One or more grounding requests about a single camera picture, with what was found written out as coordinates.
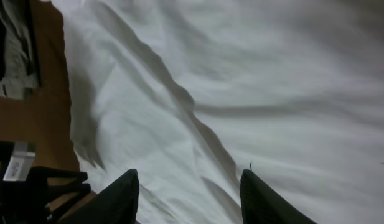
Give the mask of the white t-shirt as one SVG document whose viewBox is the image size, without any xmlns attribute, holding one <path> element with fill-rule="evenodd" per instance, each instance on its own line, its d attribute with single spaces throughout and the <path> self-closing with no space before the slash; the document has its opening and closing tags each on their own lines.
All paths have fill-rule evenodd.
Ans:
<svg viewBox="0 0 384 224">
<path fill-rule="evenodd" d="M 241 223 L 245 169 L 316 223 L 384 223 L 384 1 L 54 1 L 70 137 L 141 223 Z"/>
</svg>

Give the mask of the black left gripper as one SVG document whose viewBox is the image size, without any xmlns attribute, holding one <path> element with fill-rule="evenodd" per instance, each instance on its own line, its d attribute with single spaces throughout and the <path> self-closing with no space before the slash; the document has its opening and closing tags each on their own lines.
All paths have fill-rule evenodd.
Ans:
<svg viewBox="0 0 384 224">
<path fill-rule="evenodd" d="M 26 181 L 3 181 L 14 143 L 0 141 L 0 223 L 56 223 L 91 192 L 90 184 L 48 185 L 49 178 L 82 183 L 88 178 L 86 172 L 43 166 L 31 168 Z M 52 210 L 50 204 L 62 196 L 70 198 Z"/>
</svg>

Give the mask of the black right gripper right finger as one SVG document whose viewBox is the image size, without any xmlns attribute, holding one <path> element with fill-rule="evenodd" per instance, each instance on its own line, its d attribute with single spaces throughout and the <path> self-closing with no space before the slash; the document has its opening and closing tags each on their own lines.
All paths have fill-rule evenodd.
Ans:
<svg viewBox="0 0 384 224">
<path fill-rule="evenodd" d="M 240 199 L 244 224 L 315 224 L 248 169 L 241 176 Z"/>
</svg>

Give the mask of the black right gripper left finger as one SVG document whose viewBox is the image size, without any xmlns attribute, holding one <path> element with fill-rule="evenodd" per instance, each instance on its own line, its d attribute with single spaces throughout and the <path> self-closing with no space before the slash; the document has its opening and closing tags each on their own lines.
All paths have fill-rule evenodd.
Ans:
<svg viewBox="0 0 384 224">
<path fill-rule="evenodd" d="M 60 220 L 60 223 L 135 224 L 138 199 L 138 172 L 130 169 L 83 207 Z"/>
</svg>

